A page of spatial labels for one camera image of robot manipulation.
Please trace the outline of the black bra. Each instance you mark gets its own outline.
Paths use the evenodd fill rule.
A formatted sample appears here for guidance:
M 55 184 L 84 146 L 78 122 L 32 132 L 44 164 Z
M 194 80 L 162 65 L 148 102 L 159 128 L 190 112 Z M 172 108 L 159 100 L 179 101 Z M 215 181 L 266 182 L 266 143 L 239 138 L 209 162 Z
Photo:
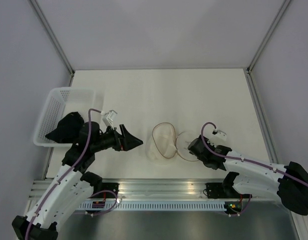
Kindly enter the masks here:
M 56 129 L 46 134 L 45 137 L 58 144 L 71 144 L 78 138 L 83 125 L 84 119 L 79 112 L 70 112 L 58 122 Z

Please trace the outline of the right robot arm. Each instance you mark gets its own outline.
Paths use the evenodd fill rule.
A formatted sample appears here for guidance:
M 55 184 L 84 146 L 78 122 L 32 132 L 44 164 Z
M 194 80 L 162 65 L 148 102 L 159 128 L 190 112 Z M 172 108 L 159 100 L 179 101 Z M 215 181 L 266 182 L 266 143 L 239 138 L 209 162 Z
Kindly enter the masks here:
M 188 151 L 204 166 L 227 172 L 222 183 L 225 196 L 276 200 L 296 214 L 308 215 L 308 172 L 299 163 L 283 165 L 249 159 L 230 147 L 210 143 L 202 135 L 189 144 Z

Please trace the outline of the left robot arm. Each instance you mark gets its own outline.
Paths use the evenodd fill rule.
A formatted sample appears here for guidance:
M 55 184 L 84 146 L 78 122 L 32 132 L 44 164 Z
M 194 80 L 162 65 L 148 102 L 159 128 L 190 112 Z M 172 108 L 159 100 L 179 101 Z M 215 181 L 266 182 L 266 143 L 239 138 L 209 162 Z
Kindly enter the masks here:
M 107 149 L 130 151 L 143 141 L 120 125 L 120 132 L 99 124 L 86 122 L 78 137 L 66 152 L 61 167 L 36 205 L 25 216 L 17 215 L 12 221 L 19 240 L 55 240 L 68 218 L 86 199 L 102 195 L 102 177 L 88 171 L 95 154 Z

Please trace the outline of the white perforated plastic basket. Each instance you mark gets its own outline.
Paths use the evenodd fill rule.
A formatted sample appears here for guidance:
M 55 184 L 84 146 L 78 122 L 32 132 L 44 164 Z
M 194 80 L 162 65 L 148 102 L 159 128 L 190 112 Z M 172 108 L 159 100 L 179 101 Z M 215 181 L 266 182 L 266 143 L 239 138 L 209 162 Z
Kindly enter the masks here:
M 58 87 L 52 89 L 45 101 L 36 125 L 33 143 L 39 147 L 66 148 L 69 143 L 56 143 L 45 137 L 55 130 L 57 124 L 67 114 L 78 112 L 85 122 L 88 121 L 89 109 L 102 110 L 104 95 L 92 88 Z

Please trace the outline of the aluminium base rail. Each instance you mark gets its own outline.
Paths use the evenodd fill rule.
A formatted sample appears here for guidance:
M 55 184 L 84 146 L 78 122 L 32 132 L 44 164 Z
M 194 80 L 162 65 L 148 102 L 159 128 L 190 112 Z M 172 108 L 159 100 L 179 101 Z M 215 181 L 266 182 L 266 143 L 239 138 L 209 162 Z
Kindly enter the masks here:
M 200 201 L 207 183 L 222 179 L 104 179 L 118 183 L 119 198 L 127 201 Z

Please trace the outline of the right aluminium frame post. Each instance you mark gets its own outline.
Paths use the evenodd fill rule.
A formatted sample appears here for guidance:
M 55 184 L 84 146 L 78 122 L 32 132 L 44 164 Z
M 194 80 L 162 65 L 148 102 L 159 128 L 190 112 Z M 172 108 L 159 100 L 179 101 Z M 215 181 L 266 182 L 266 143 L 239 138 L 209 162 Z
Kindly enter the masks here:
M 255 68 L 259 58 L 261 57 L 263 51 L 265 50 L 267 44 L 269 43 L 271 37 L 275 33 L 276 28 L 280 24 L 281 20 L 283 19 L 284 15 L 286 14 L 288 8 L 290 7 L 293 0 L 284 0 L 282 5 L 280 6 L 277 14 L 275 15 L 273 21 L 270 24 L 265 36 L 263 37 L 259 47 L 256 50 L 250 64 L 246 68 L 246 72 L 251 74 L 252 70 Z

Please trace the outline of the aluminium frame post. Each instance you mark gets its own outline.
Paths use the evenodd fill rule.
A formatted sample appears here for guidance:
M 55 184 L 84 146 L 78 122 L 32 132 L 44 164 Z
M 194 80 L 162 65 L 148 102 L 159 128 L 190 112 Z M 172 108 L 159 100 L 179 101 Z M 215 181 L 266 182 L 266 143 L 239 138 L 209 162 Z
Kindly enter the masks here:
M 256 50 L 250 64 L 246 68 L 246 72 L 251 74 L 252 70 L 255 68 L 259 58 L 261 57 L 263 51 L 265 50 L 267 44 L 269 43 L 271 37 L 275 33 L 276 28 L 280 24 L 281 20 L 283 19 L 284 15 L 286 14 L 288 8 L 290 7 L 293 0 L 284 0 L 282 5 L 280 6 L 277 14 L 275 15 L 273 21 L 270 24 L 265 36 L 263 37 L 259 47 Z
M 51 41 L 53 47 L 55 48 L 57 54 L 59 55 L 62 63 L 65 65 L 67 71 L 71 76 L 74 76 L 75 70 L 73 69 L 71 63 L 69 62 L 63 48 L 61 47 L 54 31 L 52 30 L 42 8 L 40 7 L 38 1 L 36 0 L 29 0 L 28 1 L 31 8 L 33 9 L 34 13 L 38 17 L 38 20 L 40 21 L 44 31 L 46 32 L 49 40 Z

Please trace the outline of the left aluminium frame post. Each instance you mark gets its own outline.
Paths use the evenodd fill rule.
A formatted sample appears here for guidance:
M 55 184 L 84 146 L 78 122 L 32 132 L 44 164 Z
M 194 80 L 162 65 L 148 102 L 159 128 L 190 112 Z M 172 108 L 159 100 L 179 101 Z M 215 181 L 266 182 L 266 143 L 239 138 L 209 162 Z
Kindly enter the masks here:
M 57 54 L 59 55 L 62 63 L 65 65 L 67 71 L 71 76 L 74 76 L 75 70 L 73 69 L 71 63 L 69 62 L 63 48 L 61 47 L 54 31 L 52 30 L 42 8 L 40 7 L 38 1 L 36 0 L 29 0 L 28 1 L 31 8 L 33 9 L 34 13 L 38 17 L 38 20 L 40 21 L 44 31 L 46 32 L 49 40 L 51 41 L 53 47 L 55 48 Z

